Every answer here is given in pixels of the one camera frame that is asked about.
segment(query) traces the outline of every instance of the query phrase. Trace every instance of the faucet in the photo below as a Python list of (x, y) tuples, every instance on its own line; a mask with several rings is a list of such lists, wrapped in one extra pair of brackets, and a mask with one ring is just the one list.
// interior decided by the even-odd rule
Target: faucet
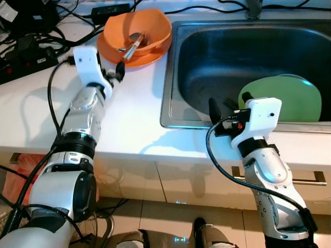
[(248, 11), (246, 18), (256, 20), (260, 18), (262, 12), (262, 1), (263, 0), (246, 0)]

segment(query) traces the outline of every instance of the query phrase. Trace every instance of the kitchen counter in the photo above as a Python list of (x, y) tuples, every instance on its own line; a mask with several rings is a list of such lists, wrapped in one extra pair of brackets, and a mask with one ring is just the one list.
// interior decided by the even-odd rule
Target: kitchen counter
[[(177, 20), (237, 20), (243, 13), (177, 14)], [(329, 13), (272, 11), (266, 19), (327, 19)], [(62, 24), (70, 40), (87, 34), (90, 27), (76, 19)], [(95, 45), (96, 39), (87, 43)], [(115, 66), (101, 59), (106, 69)], [(167, 55), (149, 66), (127, 68), (107, 103), (106, 115), (96, 148), (101, 158), (152, 160), (165, 162), (209, 163), (205, 148), (206, 130), (166, 129), (160, 125), (160, 109)], [(55, 137), (47, 104), (47, 82), (53, 68), (0, 85), (0, 151), (46, 153)], [(62, 66), (52, 87), (54, 107), (59, 121), (68, 104), (81, 89), (76, 68)], [(327, 170), (331, 168), (331, 135), (273, 132), (268, 140), (275, 143), (283, 160), (292, 169)], [(229, 137), (212, 139), (215, 156), (230, 166), (240, 163), (240, 156), (230, 146)]]

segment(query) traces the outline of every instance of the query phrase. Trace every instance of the orange bowl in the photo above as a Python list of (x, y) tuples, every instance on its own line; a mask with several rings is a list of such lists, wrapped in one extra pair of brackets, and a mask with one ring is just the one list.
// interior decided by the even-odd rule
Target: orange bowl
[(171, 22), (159, 9), (146, 9), (110, 17), (104, 27), (104, 38), (113, 49), (129, 45), (129, 36), (146, 32), (149, 35), (147, 46), (138, 48), (135, 56), (151, 53), (171, 34)]

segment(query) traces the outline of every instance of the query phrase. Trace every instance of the sink basin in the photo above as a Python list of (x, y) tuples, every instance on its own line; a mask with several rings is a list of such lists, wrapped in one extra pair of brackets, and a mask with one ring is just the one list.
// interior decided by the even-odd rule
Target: sink basin
[(319, 122), (280, 122), (276, 131), (331, 132), (331, 21), (175, 22), (165, 77), (161, 124), (208, 128), (208, 99), (222, 116), (225, 98), (267, 76), (297, 74), (321, 93)]

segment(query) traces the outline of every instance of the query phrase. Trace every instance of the tile floor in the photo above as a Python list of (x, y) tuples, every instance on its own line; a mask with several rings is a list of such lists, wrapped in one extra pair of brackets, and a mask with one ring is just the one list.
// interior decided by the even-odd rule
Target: tile floor
[[(104, 204), (114, 206), (117, 201), (109, 198)], [(240, 248), (265, 247), (256, 211), (130, 200), (113, 215), (115, 228), (108, 248), (116, 248), (125, 233), (138, 228), (148, 230), (152, 248), (194, 248), (192, 223), (199, 216)], [(319, 248), (331, 248), (331, 216), (314, 215), (314, 218), (319, 227), (315, 242)], [(102, 237), (106, 221), (99, 220), (98, 223), (98, 233)]]

